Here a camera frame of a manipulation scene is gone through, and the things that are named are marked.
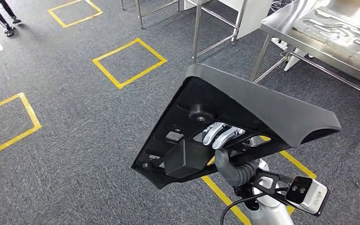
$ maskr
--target camera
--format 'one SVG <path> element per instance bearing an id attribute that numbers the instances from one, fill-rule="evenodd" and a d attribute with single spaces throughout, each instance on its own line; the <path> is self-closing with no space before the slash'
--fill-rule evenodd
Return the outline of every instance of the camera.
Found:
<path id="1" fill-rule="evenodd" d="M 285 199 L 300 210 L 320 214 L 328 192 L 320 182 L 310 177 L 297 176 L 289 186 Z"/>

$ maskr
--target table surface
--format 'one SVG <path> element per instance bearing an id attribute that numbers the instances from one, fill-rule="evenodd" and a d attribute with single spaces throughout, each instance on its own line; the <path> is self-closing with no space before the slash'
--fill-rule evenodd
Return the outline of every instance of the table surface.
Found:
<path id="1" fill-rule="evenodd" d="M 322 6 L 327 6 L 331 9 L 346 8 L 347 10 L 344 11 L 352 12 L 352 10 L 349 10 L 351 7 L 349 5 L 347 7 L 344 7 L 344 5 L 339 7 L 342 1 L 345 0 L 294 1 L 262 20 L 260 29 L 360 80 L 360 60 L 345 55 L 343 52 L 293 28 L 293 23 L 297 19 L 305 16 L 311 10 Z M 355 10 L 355 12 L 357 13 L 354 16 L 360 18 L 360 8 Z"/>

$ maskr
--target gray carpet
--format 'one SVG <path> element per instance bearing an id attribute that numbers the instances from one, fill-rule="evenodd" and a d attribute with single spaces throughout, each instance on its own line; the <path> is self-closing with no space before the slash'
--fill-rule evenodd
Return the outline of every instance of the gray carpet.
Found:
<path id="1" fill-rule="evenodd" d="M 225 205 L 201 179 L 157 190 L 130 169 L 191 63 L 195 10 L 177 13 L 171 6 L 145 17 L 146 29 L 140 30 L 134 1 L 125 1 L 126 11 L 121 11 L 118 1 L 95 0 L 103 14 L 64 29 L 47 10 L 66 2 L 8 0 L 24 25 L 11 38 L 0 27 L 0 101 L 23 92 L 42 125 L 0 152 L 0 225 L 218 224 Z M 162 2 L 142 1 L 142 10 Z M 235 19 L 235 12 L 218 2 L 209 7 Z M 79 16 L 70 6 L 58 14 L 69 22 Z M 230 32 L 204 13 L 200 49 Z M 168 61 L 119 90 L 92 59 L 135 38 Z M 199 61 L 248 79 L 264 39 L 262 31 L 255 31 Z M 146 58 L 148 52 L 134 50 L 141 52 L 123 51 L 102 63 L 122 82 L 155 63 Z M 263 67 L 279 54 L 270 46 Z M 360 179 L 360 92 L 304 63 L 287 73 L 275 70 L 261 85 L 334 111 L 343 127 L 341 133 L 289 150 L 332 190 L 320 217 L 295 211 L 295 223 L 360 224 L 360 188 L 355 186 Z M 19 102 L 0 109 L 0 142 L 29 129 L 23 113 Z M 266 160 L 273 171 L 302 174 L 280 154 Z M 218 174 L 211 178 L 237 199 Z M 229 213 L 226 224 L 241 222 Z"/>

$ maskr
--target gray hose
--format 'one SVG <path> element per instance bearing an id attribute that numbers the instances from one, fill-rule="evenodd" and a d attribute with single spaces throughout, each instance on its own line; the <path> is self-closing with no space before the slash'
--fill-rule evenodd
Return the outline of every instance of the gray hose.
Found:
<path id="1" fill-rule="evenodd" d="M 230 163 L 227 150 L 218 149 L 215 152 L 215 165 L 227 183 L 233 187 L 239 187 L 255 175 L 259 166 L 259 159 L 243 165 L 233 166 Z"/>

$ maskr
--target black shoe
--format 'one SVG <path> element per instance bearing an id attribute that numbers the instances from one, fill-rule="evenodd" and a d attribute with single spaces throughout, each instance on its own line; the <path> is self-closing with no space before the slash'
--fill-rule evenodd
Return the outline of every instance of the black shoe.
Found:
<path id="1" fill-rule="evenodd" d="M 12 24 L 17 24 L 17 23 L 21 23 L 21 20 L 19 20 L 17 17 L 13 16 L 12 17 Z"/>
<path id="2" fill-rule="evenodd" d="M 6 37 L 10 37 L 15 34 L 14 29 L 15 29 L 14 27 L 7 27 L 3 30 L 3 32 L 5 33 Z"/>

